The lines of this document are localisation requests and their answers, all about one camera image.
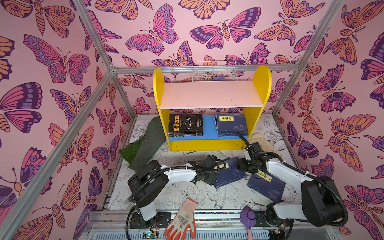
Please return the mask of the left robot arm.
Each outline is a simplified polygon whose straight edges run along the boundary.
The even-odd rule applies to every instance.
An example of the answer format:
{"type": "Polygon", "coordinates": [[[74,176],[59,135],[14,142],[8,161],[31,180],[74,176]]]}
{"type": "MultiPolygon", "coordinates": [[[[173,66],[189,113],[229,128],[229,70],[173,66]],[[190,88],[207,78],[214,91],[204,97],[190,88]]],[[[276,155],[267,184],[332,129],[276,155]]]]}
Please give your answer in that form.
{"type": "Polygon", "coordinates": [[[197,183],[203,181],[212,186],[217,173],[226,169],[226,163],[215,156],[207,156],[203,161],[191,161],[184,165],[165,166],[157,160],[148,162],[128,180],[131,195],[128,202],[134,203],[145,223],[158,219],[155,200],[162,190],[179,182],[197,183]]]}

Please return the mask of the black antler cover book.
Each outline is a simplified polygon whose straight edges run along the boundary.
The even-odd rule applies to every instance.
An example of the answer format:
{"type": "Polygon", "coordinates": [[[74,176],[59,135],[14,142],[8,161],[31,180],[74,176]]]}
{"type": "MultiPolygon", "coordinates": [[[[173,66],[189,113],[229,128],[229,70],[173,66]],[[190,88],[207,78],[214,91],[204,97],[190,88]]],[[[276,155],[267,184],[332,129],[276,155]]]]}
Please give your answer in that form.
{"type": "Polygon", "coordinates": [[[202,114],[171,114],[169,137],[201,137],[204,134],[202,114]]]}

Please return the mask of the blue thread-bound book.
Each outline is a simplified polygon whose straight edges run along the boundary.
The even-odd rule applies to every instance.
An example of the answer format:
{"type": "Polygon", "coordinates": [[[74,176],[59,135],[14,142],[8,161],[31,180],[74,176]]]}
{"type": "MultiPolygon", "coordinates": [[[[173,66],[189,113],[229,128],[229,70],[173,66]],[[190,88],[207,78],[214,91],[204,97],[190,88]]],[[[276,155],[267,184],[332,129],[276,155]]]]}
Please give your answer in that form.
{"type": "Polygon", "coordinates": [[[248,137],[248,134],[246,133],[221,133],[218,134],[218,137],[239,137],[240,135],[243,137],[248,137]]]}

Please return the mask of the black wolf cover book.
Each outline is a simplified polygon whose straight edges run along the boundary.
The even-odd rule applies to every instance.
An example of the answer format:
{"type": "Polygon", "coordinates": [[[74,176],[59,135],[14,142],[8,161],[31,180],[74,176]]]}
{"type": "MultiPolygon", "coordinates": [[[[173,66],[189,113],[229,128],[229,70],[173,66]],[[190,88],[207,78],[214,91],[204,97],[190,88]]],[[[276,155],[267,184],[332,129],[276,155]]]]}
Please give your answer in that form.
{"type": "Polygon", "coordinates": [[[180,135],[169,135],[169,139],[171,138],[196,138],[196,137],[202,137],[203,134],[180,134],[180,135]]]}

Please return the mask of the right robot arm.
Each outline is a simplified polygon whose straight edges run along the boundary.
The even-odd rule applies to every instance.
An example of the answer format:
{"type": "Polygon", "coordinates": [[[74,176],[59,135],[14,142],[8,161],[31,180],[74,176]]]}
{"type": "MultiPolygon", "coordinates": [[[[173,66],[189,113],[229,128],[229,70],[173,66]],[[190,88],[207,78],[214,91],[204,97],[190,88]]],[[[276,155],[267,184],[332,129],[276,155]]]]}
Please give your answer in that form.
{"type": "Polygon", "coordinates": [[[318,177],[304,172],[284,161],[274,152],[256,150],[246,138],[247,158],[240,159],[239,169],[256,175],[260,180],[274,176],[283,182],[301,189],[301,200],[296,202],[278,201],[267,205],[265,217],[269,225],[280,225],[284,220],[310,223],[315,227],[343,226],[349,219],[334,181],[328,176],[318,177]]]}

